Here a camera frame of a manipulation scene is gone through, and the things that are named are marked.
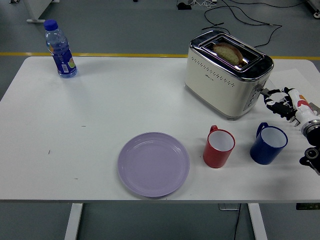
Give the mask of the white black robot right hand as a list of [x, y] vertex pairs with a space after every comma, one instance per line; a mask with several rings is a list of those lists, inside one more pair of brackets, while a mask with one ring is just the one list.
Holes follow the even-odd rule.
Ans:
[[[311, 104], [295, 88], [284, 87], [273, 90], [264, 88], [260, 93], [269, 110], [290, 123], [295, 123], [295, 127], [300, 125], [301, 129], [304, 129], [311, 124], [320, 124], [320, 117], [315, 114]], [[271, 99], [271, 96], [276, 93], [283, 93], [286, 96], [277, 102]]]

